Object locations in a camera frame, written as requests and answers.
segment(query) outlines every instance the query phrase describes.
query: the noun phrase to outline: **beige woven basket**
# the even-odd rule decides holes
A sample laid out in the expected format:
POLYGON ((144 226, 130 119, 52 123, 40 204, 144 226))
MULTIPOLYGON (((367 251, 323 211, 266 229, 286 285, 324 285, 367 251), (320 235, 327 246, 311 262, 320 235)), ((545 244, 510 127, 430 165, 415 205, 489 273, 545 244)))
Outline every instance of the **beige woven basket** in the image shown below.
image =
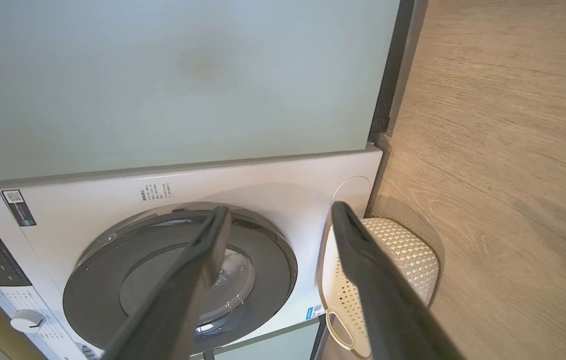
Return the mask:
MULTIPOLYGON (((390 219, 366 218, 361 222, 427 306, 439 276, 439 261, 434 251, 390 219)), ((358 358, 369 358, 370 343, 359 292, 343 273, 331 227, 322 241, 319 293, 326 311, 329 333, 340 346, 352 351, 358 358)))

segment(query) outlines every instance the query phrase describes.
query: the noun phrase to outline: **sticker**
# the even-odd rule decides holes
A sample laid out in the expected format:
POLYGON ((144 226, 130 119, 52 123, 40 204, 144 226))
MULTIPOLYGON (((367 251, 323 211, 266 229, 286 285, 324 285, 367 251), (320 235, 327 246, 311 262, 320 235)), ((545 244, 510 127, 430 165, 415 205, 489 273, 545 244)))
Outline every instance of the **sticker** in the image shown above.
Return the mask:
POLYGON ((19 226, 35 226, 37 224, 20 190, 5 190, 2 191, 2 195, 19 226))
POLYGON ((143 201, 167 199, 172 197, 170 184, 147 184, 141 189, 141 199, 143 201))
POLYGON ((305 314, 305 319, 308 321, 323 314, 325 314, 323 305, 312 306, 308 308, 307 313, 305 314))

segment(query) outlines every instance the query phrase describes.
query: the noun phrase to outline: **white washing machine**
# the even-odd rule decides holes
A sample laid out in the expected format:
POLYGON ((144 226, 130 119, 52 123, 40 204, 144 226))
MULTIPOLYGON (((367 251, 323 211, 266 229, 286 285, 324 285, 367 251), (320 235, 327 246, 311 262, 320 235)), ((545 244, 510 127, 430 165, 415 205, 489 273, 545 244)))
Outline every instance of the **white washing machine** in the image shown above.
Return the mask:
POLYGON ((381 150, 162 166, 0 183, 0 307, 50 359, 101 356, 217 205, 232 209, 194 351, 322 313, 317 262, 331 203, 359 215, 381 150))

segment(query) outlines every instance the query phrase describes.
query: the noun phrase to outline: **washing machine door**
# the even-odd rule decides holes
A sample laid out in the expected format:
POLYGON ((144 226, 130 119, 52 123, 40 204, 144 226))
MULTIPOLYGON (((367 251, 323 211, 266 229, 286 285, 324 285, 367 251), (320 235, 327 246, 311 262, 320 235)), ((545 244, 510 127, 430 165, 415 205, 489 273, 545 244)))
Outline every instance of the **washing machine door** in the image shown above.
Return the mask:
MULTIPOLYGON (((65 316, 80 337, 107 350, 219 203, 160 207, 122 221, 85 251, 63 292, 65 316)), ((201 306, 193 354, 256 330, 285 304, 297 260, 267 219, 232 208, 230 238, 217 281, 201 306)))

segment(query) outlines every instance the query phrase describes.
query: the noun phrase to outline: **wooden floor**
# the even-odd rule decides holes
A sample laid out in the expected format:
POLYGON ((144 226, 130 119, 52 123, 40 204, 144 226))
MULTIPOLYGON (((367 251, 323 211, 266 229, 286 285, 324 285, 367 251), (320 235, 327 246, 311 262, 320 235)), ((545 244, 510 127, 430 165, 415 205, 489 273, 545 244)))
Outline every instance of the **wooden floor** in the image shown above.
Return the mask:
POLYGON ((469 359, 566 359, 566 1, 456 3, 429 1, 373 214, 438 252, 469 359))

